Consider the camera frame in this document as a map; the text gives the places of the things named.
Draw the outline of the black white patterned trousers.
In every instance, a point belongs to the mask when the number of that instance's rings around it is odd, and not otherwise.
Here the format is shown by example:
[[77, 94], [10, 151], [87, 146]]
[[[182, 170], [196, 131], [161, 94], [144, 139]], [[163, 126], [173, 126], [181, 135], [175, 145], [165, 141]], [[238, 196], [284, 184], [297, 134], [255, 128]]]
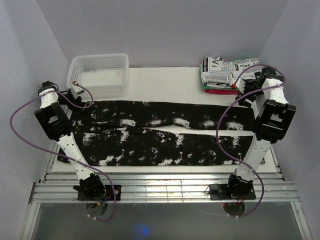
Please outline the black white patterned trousers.
[[161, 127], [252, 131], [251, 108], [145, 101], [96, 101], [70, 116], [75, 141], [91, 166], [221, 166], [242, 159], [252, 136], [173, 133]]

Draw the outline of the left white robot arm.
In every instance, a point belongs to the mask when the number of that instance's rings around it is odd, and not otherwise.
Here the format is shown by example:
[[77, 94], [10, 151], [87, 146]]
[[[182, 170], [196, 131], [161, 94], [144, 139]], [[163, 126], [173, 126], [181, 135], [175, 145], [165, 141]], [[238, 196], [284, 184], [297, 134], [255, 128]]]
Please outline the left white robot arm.
[[89, 199], [102, 200], [106, 196], [106, 187], [95, 171], [88, 167], [89, 164], [76, 143], [71, 121], [62, 108], [62, 105], [73, 110], [75, 105], [82, 108], [87, 107], [80, 97], [85, 90], [81, 86], [73, 85], [66, 94], [59, 95], [58, 91], [59, 87], [55, 83], [51, 81], [42, 83], [38, 90], [41, 105], [34, 112], [35, 117], [47, 137], [59, 145], [59, 153], [65, 155], [66, 159], [68, 157], [75, 159], [67, 159], [79, 181], [79, 185], [75, 185], [73, 189]]

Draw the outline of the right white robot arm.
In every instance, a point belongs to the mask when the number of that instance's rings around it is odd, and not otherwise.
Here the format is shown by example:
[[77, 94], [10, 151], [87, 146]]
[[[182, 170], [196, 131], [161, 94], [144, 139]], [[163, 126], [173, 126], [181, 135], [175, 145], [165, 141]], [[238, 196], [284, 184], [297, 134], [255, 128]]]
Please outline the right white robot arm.
[[286, 135], [296, 113], [296, 107], [285, 98], [282, 84], [285, 77], [275, 68], [265, 66], [254, 74], [254, 79], [244, 79], [236, 97], [239, 105], [249, 108], [257, 96], [264, 103], [253, 122], [250, 147], [234, 173], [228, 178], [226, 194], [231, 199], [244, 200], [254, 192], [255, 172], [269, 149]]

